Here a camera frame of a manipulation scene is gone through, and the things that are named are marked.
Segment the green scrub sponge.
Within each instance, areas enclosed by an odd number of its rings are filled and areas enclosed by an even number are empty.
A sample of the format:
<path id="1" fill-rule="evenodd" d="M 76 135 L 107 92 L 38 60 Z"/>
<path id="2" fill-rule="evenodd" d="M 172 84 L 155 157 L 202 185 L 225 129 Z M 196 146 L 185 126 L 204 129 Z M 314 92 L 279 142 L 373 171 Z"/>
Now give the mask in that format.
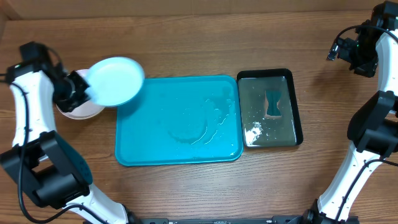
<path id="1" fill-rule="evenodd" d="M 279 110 L 280 98 L 281 98 L 280 91 L 277 90 L 265 91 L 265 102 L 264 102 L 265 118 L 279 119 L 282 117 L 282 114 Z"/>

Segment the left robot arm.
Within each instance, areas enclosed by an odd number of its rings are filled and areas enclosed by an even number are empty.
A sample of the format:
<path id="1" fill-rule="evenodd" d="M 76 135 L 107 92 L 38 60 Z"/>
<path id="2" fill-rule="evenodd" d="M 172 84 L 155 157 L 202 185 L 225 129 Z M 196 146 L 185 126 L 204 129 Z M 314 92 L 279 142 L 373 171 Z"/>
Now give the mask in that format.
<path id="1" fill-rule="evenodd" d="M 38 207 L 67 211 L 88 223 L 134 223 L 134 215 L 106 196 L 93 182 L 84 158 L 57 132 L 52 104 L 65 109 L 82 104 L 87 85 L 77 73 L 66 75 L 60 64 L 27 61 L 7 69 L 5 83 L 16 107 L 16 133 L 12 148 L 1 154 L 1 166 L 17 184 L 21 212 L 40 223 L 28 211 L 24 197 Z"/>

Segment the black water basin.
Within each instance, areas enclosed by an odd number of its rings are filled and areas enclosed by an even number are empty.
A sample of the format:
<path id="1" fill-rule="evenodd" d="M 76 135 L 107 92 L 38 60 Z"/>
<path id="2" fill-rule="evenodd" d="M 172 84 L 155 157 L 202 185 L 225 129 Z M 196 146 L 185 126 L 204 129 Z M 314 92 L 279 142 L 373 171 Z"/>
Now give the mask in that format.
<path id="1" fill-rule="evenodd" d="M 288 147 L 303 143 L 292 72 L 287 68 L 246 70 L 237 75 L 243 143 L 248 148 Z M 281 92 L 282 117 L 264 117 L 265 91 Z"/>

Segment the blue rimmed plate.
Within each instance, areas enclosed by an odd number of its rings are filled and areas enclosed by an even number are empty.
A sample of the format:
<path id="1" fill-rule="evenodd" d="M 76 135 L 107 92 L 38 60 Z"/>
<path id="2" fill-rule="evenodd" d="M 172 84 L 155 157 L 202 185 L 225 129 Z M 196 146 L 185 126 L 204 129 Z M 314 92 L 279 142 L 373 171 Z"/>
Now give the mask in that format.
<path id="1" fill-rule="evenodd" d="M 88 69 L 85 93 L 100 106 L 114 107 L 134 98 L 145 80 L 142 66 L 127 57 L 111 57 L 95 63 Z"/>

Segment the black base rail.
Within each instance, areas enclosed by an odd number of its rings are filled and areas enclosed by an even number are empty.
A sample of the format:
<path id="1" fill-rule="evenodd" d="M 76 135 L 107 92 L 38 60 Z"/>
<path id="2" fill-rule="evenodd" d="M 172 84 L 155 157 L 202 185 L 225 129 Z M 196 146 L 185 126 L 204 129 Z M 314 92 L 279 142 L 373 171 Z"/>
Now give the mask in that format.
<path id="1" fill-rule="evenodd" d="M 184 219 L 142 218 L 142 224 L 295 224 L 301 223 L 301 215 L 277 215 L 272 218 L 227 218 L 227 219 Z"/>

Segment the white pink plate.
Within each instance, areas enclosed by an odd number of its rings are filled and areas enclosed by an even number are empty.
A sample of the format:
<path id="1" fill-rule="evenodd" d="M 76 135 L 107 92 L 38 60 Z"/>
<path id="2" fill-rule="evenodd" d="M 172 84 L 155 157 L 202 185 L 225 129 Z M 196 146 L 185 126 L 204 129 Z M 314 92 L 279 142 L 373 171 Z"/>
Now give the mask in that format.
<path id="1" fill-rule="evenodd" d="M 79 75 L 81 77 L 83 77 L 84 79 L 86 78 L 86 76 L 88 74 L 88 69 L 81 69 L 81 70 L 74 70 L 74 71 L 77 71 L 79 73 Z M 81 106 L 75 108 L 72 112 L 64 113 L 59 108 L 58 108 L 58 110 L 64 116 L 71 118 L 71 119 L 89 119 L 89 118 L 96 116 L 100 112 L 102 112 L 104 110 L 104 106 L 100 106 L 100 105 L 93 103 L 90 98 L 87 102 L 85 102 Z"/>

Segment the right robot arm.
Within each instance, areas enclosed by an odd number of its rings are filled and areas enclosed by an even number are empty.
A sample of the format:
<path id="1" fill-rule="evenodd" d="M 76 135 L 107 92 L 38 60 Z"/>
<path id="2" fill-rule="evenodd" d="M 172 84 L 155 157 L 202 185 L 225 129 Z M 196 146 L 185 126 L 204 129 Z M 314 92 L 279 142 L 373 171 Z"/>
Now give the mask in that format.
<path id="1" fill-rule="evenodd" d="M 329 187 L 292 223 L 358 223 L 351 206 L 372 173 L 397 152 L 397 16 L 374 16 L 352 27 L 356 39 L 336 36 L 327 59 L 340 58 L 364 77 L 378 76 L 378 91 L 348 126 L 348 152 Z"/>

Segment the teal plastic tray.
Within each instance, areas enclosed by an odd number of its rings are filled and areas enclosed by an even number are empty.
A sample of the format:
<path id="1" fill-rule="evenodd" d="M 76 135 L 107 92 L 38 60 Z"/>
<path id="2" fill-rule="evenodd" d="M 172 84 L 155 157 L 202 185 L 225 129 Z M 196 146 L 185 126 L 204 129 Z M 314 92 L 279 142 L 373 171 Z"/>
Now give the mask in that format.
<path id="1" fill-rule="evenodd" d="M 149 78 L 117 109 L 114 155 L 124 166 L 229 162 L 243 149 L 238 86 L 228 75 Z"/>

